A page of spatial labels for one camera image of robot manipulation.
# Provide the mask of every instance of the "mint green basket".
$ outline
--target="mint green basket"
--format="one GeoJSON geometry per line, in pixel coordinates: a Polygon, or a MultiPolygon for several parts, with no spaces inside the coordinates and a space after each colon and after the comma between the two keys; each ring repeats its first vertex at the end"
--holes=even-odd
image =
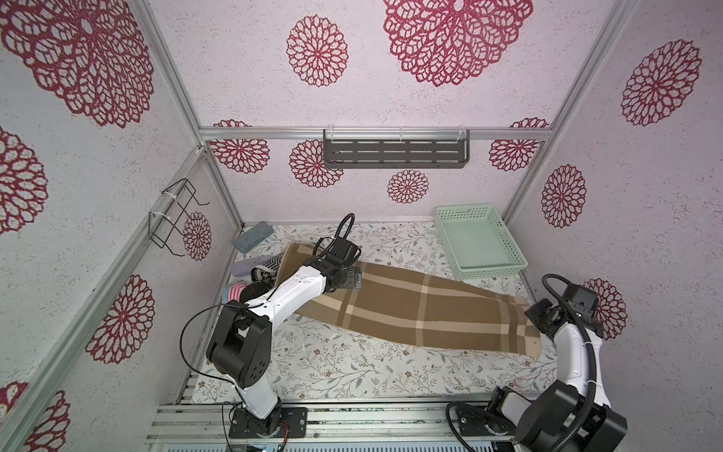
{"type": "Polygon", "coordinates": [[[513,276],[527,259],[491,204],[435,209],[437,233],[457,279],[513,276]]]}

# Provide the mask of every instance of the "brown plaid towel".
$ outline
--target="brown plaid towel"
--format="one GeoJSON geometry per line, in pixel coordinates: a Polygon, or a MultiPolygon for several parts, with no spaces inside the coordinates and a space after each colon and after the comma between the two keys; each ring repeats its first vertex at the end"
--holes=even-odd
{"type": "MultiPolygon", "coordinates": [[[[290,244],[277,281],[293,275],[311,254],[312,246],[290,244]]],[[[357,265],[363,272],[361,289],[320,295],[299,314],[401,344],[539,357],[539,331],[525,316],[523,297],[405,268],[357,265]]]]}

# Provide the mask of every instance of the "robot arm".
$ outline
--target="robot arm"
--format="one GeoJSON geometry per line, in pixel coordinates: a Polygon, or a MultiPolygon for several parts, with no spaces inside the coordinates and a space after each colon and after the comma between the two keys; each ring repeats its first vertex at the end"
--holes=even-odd
{"type": "Polygon", "coordinates": [[[361,250],[346,239],[353,225],[350,213],[329,246],[316,255],[320,239],[314,255],[295,274],[273,290],[265,283],[248,286],[239,300],[229,300],[236,309],[226,308],[219,314],[206,357],[217,371],[234,379],[259,435],[273,434],[281,415],[281,400],[264,375],[271,361],[271,334],[309,300],[338,288],[358,288],[361,272],[353,264],[361,250]],[[342,236],[347,220],[350,223],[342,236]]]}
{"type": "Polygon", "coordinates": [[[557,380],[535,401],[528,401],[510,388],[498,388],[487,411],[510,420],[515,425],[515,439],[532,451],[612,452],[625,436],[628,425],[624,417],[610,409],[602,385],[602,326],[594,319],[597,294],[559,279],[568,284],[562,296],[545,282],[559,303],[553,306],[543,299],[526,312],[532,323],[555,342],[557,380]],[[583,337],[582,328],[588,338],[583,337]],[[593,368],[595,377],[591,379],[593,368]],[[579,430],[572,431],[573,424],[566,426],[573,415],[579,430]],[[569,439],[561,441],[566,435],[569,439]]]}

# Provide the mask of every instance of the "floral mat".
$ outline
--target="floral mat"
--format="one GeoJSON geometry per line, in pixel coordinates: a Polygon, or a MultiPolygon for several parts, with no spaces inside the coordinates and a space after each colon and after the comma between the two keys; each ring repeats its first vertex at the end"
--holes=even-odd
{"type": "MultiPolygon", "coordinates": [[[[316,242],[336,224],[274,226],[274,234],[237,260],[275,255],[291,242],[316,242]]],[[[452,278],[433,222],[356,224],[349,238],[360,260],[452,278]]],[[[467,283],[529,299],[519,276],[467,283]]],[[[542,336],[539,359],[503,352],[431,349],[383,341],[294,314],[273,336],[266,372],[281,398],[399,397],[484,393],[509,385],[543,391],[555,380],[555,346],[542,336]]],[[[206,361],[201,369],[219,375],[206,361]]],[[[196,404],[237,401],[233,386],[199,376],[196,404]]]]}

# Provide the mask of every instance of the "red flower pattern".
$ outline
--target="red flower pattern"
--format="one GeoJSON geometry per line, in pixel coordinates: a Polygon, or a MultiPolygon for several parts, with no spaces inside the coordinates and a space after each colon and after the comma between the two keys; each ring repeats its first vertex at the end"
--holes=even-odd
{"type": "Polygon", "coordinates": [[[569,226],[578,219],[585,204],[585,179],[572,165],[562,165],[547,178],[542,189],[542,212],[556,228],[569,226]]]}
{"type": "Polygon", "coordinates": [[[27,382],[14,381],[0,389],[0,424],[26,387],[27,382]]]}
{"type": "MultiPolygon", "coordinates": [[[[513,122],[510,127],[547,127],[549,124],[540,118],[525,118],[513,122]]],[[[489,149],[489,161],[492,166],[505,171],[515,171],[530,163],[539,145],[537,140],[495,140],[489,149]]]]}
{"type": "Polygon", "coordinates": [[[2,42],[44,90],[99,125],[140,122],[153,65],[123,0],[3,0],[2,42]]]}
{"type": "Polygon", "coordinates": [[[70,404],[65,400],[65,391],[58,391],[54,402],[46,408],[40,422],[25,441],[26,452],[58,452],[65,444],[65,435],[70,427],[70,404]]]}
{"type": "MultiPolygon", "coordinates": [[[[214,127],[251,127],[242,121],[224,119],[214,127]]],[[[261,171],[269,162],[266,140],[214,140],[208,145],[218,161],[239,173],[261,171]]]]}
{"type": "Polygon", "coordinates": [[[500,60],[532,0],[384,0],[390,52],[418,82],[459,85],[500,60]]]}
{"type": "Polygon", "coordinates": [[[667,118],[693,92],[701,60],[692,41],[679,39],[653,50],[633,70],[623,91],[623,116],[638,126],[667,118]]]}
{"type": "Polygon", "coordinates": [[[155,300],[148,282],[130,277],[85,346],[93,361],[118,364],[140,349],[153,326],[155,300]]]}
{"type": "Polygon", "coordinates": [[[344,35],[336,24],[319,16],[296,23],[286,40],[286,54],[294,73],[311,86],[339,80],[349,59],[344,35]]]}
{"type": "Polygon", "coordinates": [[[420,200],[429,188],[429,181],[424,173],[405,169],[389,179],[387,193],[389,197],[400,204],[409,204],[420,200]]]}
{"type": "Polygon", "coordinates": [[[344,174],[343,169],[324,166],[324,143],[319,140],[300,142],[288,158],[291,172],[309,187],[329,187],[344,174]]]}
{"type": "Polygon", "coordinates": [[[628,311],[617,287],[603,279],[591,279],[585,287],[597,292],[599,302],[595,318],[600,320],[605,339],[613,339],[622,333],[628,322],[628,311]]]}
{"type": "Polygon", "coordinates": [[[183,245],[193,260],[201,260],[211,249],[211,226],[201,212],[189,215],[183,226],[183,245]]]}
{"type": "Polygon", "coordinates": [[[0,235],[35,221],[48,199],[47,185],[35,151],[0,127],[0,235]]]}

